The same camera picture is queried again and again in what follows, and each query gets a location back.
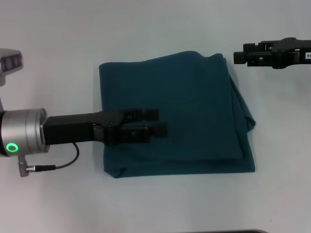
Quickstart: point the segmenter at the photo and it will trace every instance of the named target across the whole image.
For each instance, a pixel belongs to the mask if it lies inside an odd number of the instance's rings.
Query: green led ring
[[[7,149],[7,151],[14,153],[14,152],[17,152],[17,151],[18,151],[18,146],[17,146],[15,143],[12,143],[12,142],[11,142],[11,143],[8,143],[8,144],[6,145],[6,149]]]

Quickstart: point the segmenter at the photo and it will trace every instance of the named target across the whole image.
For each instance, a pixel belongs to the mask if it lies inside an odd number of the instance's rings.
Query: dark green fabric
[[[187,51],[145,62],[100,65],[103,109],[158,108],[169,137],[105,147],[115,178],[254,172],[253,120],[221,54]]]

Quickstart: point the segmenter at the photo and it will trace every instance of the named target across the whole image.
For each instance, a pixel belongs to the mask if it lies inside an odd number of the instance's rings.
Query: white table surface
[[[95,112],[102,63],[222,53],[257,122],[249,134],[257,171],[113,179],[103,145],[92,142],[79,143],[72,166],[27,178],[17,158],[1,158],[0,232],[311,232],[311,66],[233,65],[244,43],[311,39],[310,9],[307,0],[2,0],[0,47],[25,60],[0,88],[6,110]],[[27,157],[61,165],[74,154],[58,145]]]

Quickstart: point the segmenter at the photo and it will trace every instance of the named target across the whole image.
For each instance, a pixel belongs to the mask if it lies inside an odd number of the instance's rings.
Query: folded towel
[[[221,54],[187,51],[144,62],[100,65],[103,109],[159,109],[168,138],[104,148],[115,178],[254,172],[253,120]]]

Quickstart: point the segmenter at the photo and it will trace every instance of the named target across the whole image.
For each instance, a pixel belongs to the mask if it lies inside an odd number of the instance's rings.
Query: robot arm
[[[311,64],[311,40],[290,37],[282,40],[244,44],[243,52],[234,53],[234,64],[249,67],[283,69],[291,65]]]
[[[17,50],[0,49],[0,82],[22,69]],[[50,145],[100,141],[106,146],[119,143],[148,143],[150,138],[166,137],[167,124],[127,125],[140,121],[158,121],[157,109],[105,110],[91,114],[48,117],[45,109],[4,111],[0,109],[0,157],[18,156],[19,172],[55,169],[55,166],[28,166],[25,155],[48,152]]]

